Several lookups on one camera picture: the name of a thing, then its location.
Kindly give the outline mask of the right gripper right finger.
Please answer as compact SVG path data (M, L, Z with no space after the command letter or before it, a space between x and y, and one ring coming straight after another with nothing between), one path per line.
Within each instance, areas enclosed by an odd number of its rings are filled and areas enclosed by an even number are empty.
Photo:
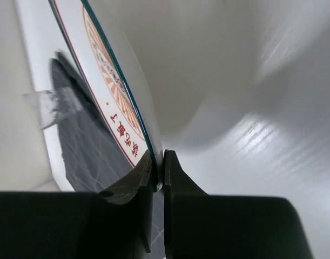
M167 258L210 258L208 195L184 172L175 151L164 157Z

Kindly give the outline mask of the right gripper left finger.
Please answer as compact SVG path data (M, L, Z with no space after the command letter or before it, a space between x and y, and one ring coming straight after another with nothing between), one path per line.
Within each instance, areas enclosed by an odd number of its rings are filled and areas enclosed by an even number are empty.
M123 178L100 192L109 206L107 236L118 254L151 252L154 177L146 151Z

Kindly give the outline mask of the dark grey checked cloth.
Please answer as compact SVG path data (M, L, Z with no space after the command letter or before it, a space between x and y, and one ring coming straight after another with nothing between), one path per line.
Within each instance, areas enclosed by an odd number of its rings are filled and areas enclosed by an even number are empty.
M89 88L64 53L57 51L50 59L50 74L55 90L72 89L83 106L57 124L66 178L75 191L100 192L132 166L106 126Z

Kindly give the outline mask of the patterned glass plate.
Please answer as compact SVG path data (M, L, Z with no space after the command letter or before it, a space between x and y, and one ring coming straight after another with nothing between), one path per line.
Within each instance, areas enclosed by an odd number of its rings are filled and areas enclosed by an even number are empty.
M139 61L104 1L50 1L52 12L100 119L112 156L135 166L145 152L156 190L163 186L163 146Z

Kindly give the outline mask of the clear plastic cup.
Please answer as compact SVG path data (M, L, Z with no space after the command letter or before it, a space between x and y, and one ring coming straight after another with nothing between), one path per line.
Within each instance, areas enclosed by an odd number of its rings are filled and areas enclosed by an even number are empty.
M83 109L79 98L69 87L26 93L22 97L32 109L40 130L58 124Z

